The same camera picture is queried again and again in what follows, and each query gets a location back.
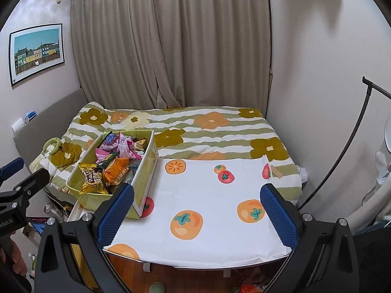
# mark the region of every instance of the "yellow box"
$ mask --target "yellow box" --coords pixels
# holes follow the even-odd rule
[[[153,130],[130,130],[121,131],[121,133],[126,136],[137,137],[140,139],[147,138],[147,149],[145,151],[145,155],[143,156],[140,166],[138,167],[132,181],[132,186],[134,188],[134,202],[126,215],[127,218],[140,219],[159,153],[154,141]],[[103,133],[94,141],[94,143],[86,151],[85,155],[80,159],[80,163],[96,163],[97,157],[95,154],[95,148],[103,141],[106,135],[108,135],[108,133]],[[66,181],[66,185],[73,196],[78,199],[84,208],[97,210],[103,201],[110,199],[111,195],[93,193],[80,195],[79,191],[83,183],[84,175],[77,166]]]

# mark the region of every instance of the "beige curtain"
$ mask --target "beige curtain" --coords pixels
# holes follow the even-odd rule
[[[72,0],[85,93],[108,108],[267,108],[268,0]]]

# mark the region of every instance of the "framed picture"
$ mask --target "framed picture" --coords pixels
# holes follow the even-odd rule
[[[63,25],[40,25],[9,35],[11,85],[64,62]]]

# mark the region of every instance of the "red tomato print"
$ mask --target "red tomato print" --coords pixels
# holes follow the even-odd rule
[[[147,196],[147,198],[145,199],[144,210],[141,215],[141,218],[149,216],[153,210],[153,207],[155,207],[155,203],[153,202],[151,197]]]
[[[221,171],[218,173],[218,180],[224,184],[232,183],[235,177],[230,171]]]
[[[263,177],[265,180],[268,180],[269,177],[270,177],[270,167],[269,167],[268,164],[266,164],[265,167],[263,168],[262,177]]]

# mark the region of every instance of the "hand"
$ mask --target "hand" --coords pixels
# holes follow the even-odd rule
[[[12,260],[14,261],[13,269],[16,274],[20,274],[22,276],[26,276],[27,274],[27,266],[22,258],[22,254],[17,246],[17,244],[12,241]],[[5,253],[2,248],[0,248],[0,257],[5,262]]]

